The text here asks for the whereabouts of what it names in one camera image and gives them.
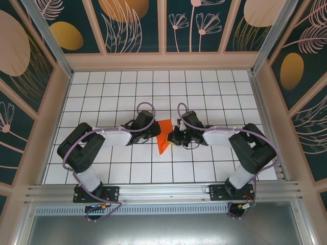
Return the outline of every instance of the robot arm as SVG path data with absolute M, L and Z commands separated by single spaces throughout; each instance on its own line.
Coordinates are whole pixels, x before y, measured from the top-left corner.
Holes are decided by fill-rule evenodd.
M 135 120 L 121 125 L 119 129 L 112 131 L 100 131 L 92 133 L 82 140 L 82 144 L 78 144 L 69 157 L 66 163 L 74 170 L 78 180 L 85 188 L 96 197 L 101 197 L 103 194 L 103 184 L 97 177 L 92 163 L 96 158 L 102 146 L 114 145 L 131 145 L 139 143 L 141 140 L 147 140 L 161 133 L 159 124 L 154 121 L 152 125 L 143 131 L 133 132 L 147 126 L 153 119 L 153 114 L 148 111 L 141 111 Z M 63 159 L 68 150 L 77 142 L 81 136 L 94 130 L 87 123 L 79 124 L 65 141 L 58 147 L 57 153 Z
M 194 111 L 183 114 L 178 120 L 179 126 L 168 136 L 168 141 L 175 145 L 188 146 L 195 142 L 202 145 L 221 145 L 234 149 L 240 166 L 225 181 L 225 190 L 233 198 L 236 192 L 242 189 L 262 168 L 276 157 L 275 150 L 262 138 L 237 130 L 219 130 L 214 126 L 206 126 L 199 121 Z M 247 124 L 245 131 L 251 131 L 264 137 L 262 132 L 254 125 Z

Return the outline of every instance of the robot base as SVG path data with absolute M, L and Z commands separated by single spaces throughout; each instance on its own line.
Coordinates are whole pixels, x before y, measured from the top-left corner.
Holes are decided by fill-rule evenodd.
M 251 184 L 246 184 L 242 189 L 239 189 L 235 193 L 235 197 L 232 198 L 225 190 L 225 184 L 221 185 L 209 185 L 209 194 L 211 201 L 240 201 L 245 200 L 246 197 L 254 199 L 253 186 Z
M 102 189 L 101 199 L 117 202 L 119 197 L 119 187 L 118 186 L 105 186 Z M 101 203 L 90 197 L 82 187 L 78 186 L 74 189 L 73 203 Z

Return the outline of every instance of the orange object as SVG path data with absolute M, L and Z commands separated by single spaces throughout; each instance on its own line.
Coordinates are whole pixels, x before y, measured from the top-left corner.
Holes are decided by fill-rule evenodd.
M 167 142 L 168 134 L 171 133 L 173 129 L 173 124 L 171 119 L 158 121 L 161 133 L 157 136 L 159 154 L 161 155 L 165 149 L 169 146 Z

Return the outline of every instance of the ventilation grille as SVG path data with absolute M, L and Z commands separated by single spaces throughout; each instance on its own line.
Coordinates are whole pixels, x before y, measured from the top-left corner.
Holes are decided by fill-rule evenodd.
M 195 214 L 227 213 L 227 203 L 217 204 L 183 204 L 183 205 L 126 205 L 112 215 L 146 215 L 146 214 Z M 98 210 L 89 215 L 107 214 L 113 208 Z M 38 207 L 36 216 L 74 216 L 85 215 L 85 206 Z

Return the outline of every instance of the metal floor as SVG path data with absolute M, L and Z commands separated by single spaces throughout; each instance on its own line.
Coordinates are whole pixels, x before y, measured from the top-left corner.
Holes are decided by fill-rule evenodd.
M 298 245 L 289 203 L 258 203 L 246 217 L 225 213 L 35 217 L 28 245 Z

